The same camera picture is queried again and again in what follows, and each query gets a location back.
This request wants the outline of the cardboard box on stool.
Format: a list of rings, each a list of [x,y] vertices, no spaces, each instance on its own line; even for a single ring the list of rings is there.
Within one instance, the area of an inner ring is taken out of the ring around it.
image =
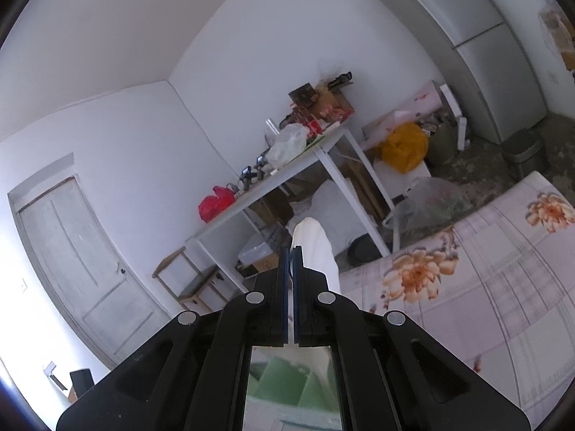
[[[548,45],[560,56],[568,71],[574,70],[574,26],[562,9],[548,5],[539,12]]]

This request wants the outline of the large white sack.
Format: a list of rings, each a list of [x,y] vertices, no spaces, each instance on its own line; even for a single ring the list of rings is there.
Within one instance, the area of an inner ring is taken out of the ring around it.
[[[295,227],[305,218],[317,220],[326,232],[334,256],[347,250],[351,243],[366,235],[364,225],[352,209],[348,200],[332,180],[326,180],[307,199],[289,203],[293,218],[286,224],[293,235]]]

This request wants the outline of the red plastic bag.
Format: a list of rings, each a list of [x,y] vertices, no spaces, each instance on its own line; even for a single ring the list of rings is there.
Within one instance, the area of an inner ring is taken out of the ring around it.
[[[235,201],[235,193],[232,190],[214,186],[212,188],[212,194],[206,196],[198,205],[199,216],[203,222],[209,223],[235,203]]]

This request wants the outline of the white door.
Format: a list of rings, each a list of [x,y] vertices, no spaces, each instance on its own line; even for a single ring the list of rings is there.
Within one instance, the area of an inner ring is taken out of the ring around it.
[[[76,176],[22,182],[9,193],[20,239],[59,314],[115,368],[169,321],[125,264]]]

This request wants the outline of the clutter boxes on table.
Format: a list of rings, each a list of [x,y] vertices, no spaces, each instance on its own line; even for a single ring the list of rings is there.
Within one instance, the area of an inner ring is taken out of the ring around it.
[[[310,83],[289,93],[290,112],[275,128],[264,157],[273,169],[280,169],[302,154],[332,129],[341,126],[354,107],[342,89],[353,84],[351,71],[317,86]]]

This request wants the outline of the wooden chair dark seat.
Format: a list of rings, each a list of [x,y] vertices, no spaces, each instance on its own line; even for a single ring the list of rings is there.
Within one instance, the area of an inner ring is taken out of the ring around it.
[[[199,269],[184,246],[164,258],[152,273],[164,289],[183,308],[201,315],[223,309],[240,290],[220,267]]]

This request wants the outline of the mint green utensil holder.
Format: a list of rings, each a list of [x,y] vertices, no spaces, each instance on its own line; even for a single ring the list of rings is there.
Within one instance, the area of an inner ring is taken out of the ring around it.
[[[256,346],[249,363],[245,430],[340,430],[337,384],[327,347]]]

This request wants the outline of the yellow plastic bag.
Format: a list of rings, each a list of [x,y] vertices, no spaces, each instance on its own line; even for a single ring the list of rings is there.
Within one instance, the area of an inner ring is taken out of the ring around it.
[[[429,150],[429,136],[414,122],[398,126],[380,145],[383,162],[399,173],[420,165]]]

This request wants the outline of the brown cardboard box under table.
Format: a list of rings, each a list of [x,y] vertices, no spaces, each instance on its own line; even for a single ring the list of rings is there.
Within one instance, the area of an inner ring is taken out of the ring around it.
[[[238,255],[235,269],[242,277],[249,277],[279,265],[279,253],[266,241],[247,243]]]

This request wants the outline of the white plastic ladle spoon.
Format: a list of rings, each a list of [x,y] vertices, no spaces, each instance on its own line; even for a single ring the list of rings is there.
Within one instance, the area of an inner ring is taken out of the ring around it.
[[[298,346],[320,346],[326,336],[320,306],[335,303],[339,271],[322,225],[305,218],[294,229],[290,250],[293,277],[293,330]]]

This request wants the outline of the white side table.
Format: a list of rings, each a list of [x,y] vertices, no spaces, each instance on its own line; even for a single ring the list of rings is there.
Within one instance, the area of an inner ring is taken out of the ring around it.
[[[380,199],[392,209],[394,203],[379,180],[371,161],[360,149],[350,130],[345,126],[339,126],[324,134],[286,166],[251,186],[235,203],[190,236],[185,241],[186,257],[199,269],[204,266],[205,261],[214,264],[235,287],[247,292],[249,287],[245,285],[245,277],[237,271],[236,262],[242,246],[251,236],[260,232],[256,221],[247,213],[247,209],[260,199],[267,198],[275,190],[281,190],[289,198],[294,196],[293,190],[313,193],[321,183],[318,180],[305,179],[303,173],[317,164],[325,171],[326,177],[333,181],[336,189],[342,192],[346,203],[364,227],[364,232],[371,237],[379,254],[383,257],[390,255],[399,247],[399,237],[393,236],[393,245],[388,246],[379,232],[382,221],[371,220],[360,200],[346,188],[341,167],[353,162],[363,167],[378,190]]]

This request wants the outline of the floral plaid tablecloth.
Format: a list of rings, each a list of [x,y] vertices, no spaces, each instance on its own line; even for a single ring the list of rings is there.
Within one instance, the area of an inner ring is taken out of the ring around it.
[[[532,425],[573,382],[574,209],[538,172],[339,280],[361,309],[406,313]]]

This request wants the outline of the clear plastic bag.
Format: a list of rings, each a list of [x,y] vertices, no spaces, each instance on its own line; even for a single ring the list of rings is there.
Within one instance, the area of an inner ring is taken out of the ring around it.
[[[382,225],[392,232],[392,248],[397,252],[405,233],[444,228],[472,208],[467,195],[457,185],[437,177],[417,178]]]

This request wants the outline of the dark trash bin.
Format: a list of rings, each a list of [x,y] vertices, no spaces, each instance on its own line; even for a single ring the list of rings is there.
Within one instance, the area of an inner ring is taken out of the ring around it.
[[[521,129],[501,145],[501,154],[513,180],[520,181],[533,171],[549,168],[545,142],[534,129]]]

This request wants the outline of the silver refrigerator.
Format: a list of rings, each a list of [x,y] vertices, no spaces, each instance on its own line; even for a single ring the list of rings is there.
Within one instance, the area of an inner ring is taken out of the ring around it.
[[[547,114],[516,36],[491,0],[380,0],[441,71],[473,133],[500,144]]]

